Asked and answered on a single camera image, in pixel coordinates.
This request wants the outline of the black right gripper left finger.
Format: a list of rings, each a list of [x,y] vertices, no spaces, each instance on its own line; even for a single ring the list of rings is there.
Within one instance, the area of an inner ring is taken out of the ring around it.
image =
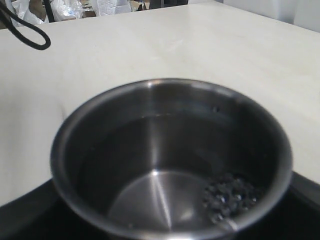
[[[56,240],[65,233],[71,210],[51,180],[0,208],[2,240]]]

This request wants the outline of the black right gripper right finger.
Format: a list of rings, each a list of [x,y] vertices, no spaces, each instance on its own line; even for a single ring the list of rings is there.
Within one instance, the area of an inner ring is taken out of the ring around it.
[[[294,173],[275,222],[276,240],[320,240],[320,185]]]

